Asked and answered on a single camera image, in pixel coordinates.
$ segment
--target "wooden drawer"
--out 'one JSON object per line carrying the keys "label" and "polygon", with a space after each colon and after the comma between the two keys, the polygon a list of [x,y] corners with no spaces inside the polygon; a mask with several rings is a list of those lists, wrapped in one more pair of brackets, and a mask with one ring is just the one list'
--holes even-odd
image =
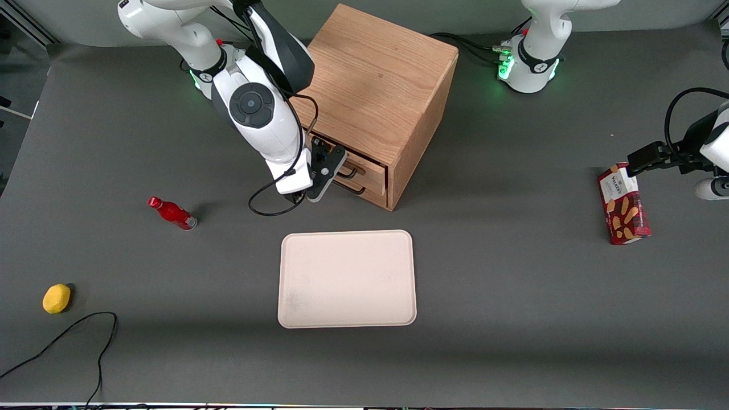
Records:
{"label": "wooden drawer", "polygon": [[[312,138],[321,139],[330,147],[334,147],[335,143],[326,137],[312,133]],[[337,182],[345,183],[346,186],[359,191],[364,188],[375,196],[385,197],[386,175],[385,168],[380,164],[365,159],[351,150],[347,150],[347,159],[334,178]]]}
{"label": "wooden drawer", "polygon": [[366,199],[369,202],[372,202],[373,204],[375,204],[377,206],[387,208],[387,195],[385,195],[385,193],[382,193],[381,195],[377,194],[373,190],[368,190],[367,188],[362,187],[361,185],[357,185],[357,184],[355,184],[351,181],[347,181],[347,180],[339,179],[338,182],[353,191],[361,192],[361,193],[357,193],[356,195],[358,195],[362,199]]}
{"label": "wooden drawer", "polygon": [[458,49],[339,4],[308,46],[316,65],[293,98],[302,124],[349,152],[335,182],[395,209],[443,118]]}

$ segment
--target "white tray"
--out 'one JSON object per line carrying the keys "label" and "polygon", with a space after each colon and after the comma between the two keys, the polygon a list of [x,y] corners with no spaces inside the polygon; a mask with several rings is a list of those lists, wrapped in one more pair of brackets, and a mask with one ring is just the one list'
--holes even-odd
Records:
{"label": "white tray", "polygon": [[404,326],[416,315],[408,232],[293,233],[281,243],[285,328]]}

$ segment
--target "red box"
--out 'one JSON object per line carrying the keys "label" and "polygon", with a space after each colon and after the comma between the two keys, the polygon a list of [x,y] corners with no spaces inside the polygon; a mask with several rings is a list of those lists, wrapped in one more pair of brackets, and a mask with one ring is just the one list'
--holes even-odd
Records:
{"label": "red box", "polygon": [[629,177],[628,163],[618,163],[597,179],[610,243],[625,245],[650,236],[650,226],[640,201],[638,182]]}

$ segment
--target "metal frame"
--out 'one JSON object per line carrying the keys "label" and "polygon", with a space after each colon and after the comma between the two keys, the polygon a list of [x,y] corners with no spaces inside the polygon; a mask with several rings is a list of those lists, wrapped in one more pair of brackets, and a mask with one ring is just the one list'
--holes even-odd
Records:
{"label": "metal frame", "polygon": [[60,42],[14,0],[0,0],[0,14],[43,48]]}

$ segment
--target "gray tabletop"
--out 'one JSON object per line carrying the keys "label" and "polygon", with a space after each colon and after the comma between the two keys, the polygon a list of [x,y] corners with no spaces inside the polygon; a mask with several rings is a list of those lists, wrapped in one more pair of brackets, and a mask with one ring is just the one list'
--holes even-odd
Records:
{"label": "gray tabletop", "polygon": [[[641,175],[654,236],[613,247],[596,185],[662,138],[678,92],[729,89],[720,48],[716,23],[578,33],[531,96],[463,53],[394,213],[333,187],[268,219],[246,207],[270,178],[262,159],[171,48],[55,47],[0,199],[2,367],[111,310],[120,329],[100,401],[726,409],[729,204],[694,196],[705,174]],[[720,102],[687,97],[677,138]],[[200,226],[163,222],[151,195]],[[272,193],[259,202],[283,206]],[[372,229],[413,236],[417,320],[282,328],[281,240]],[[51,316],[40,303],[57,282],[77,299]],[[85,401],[110,325],[96,317],[3,379],[0,401]]]}

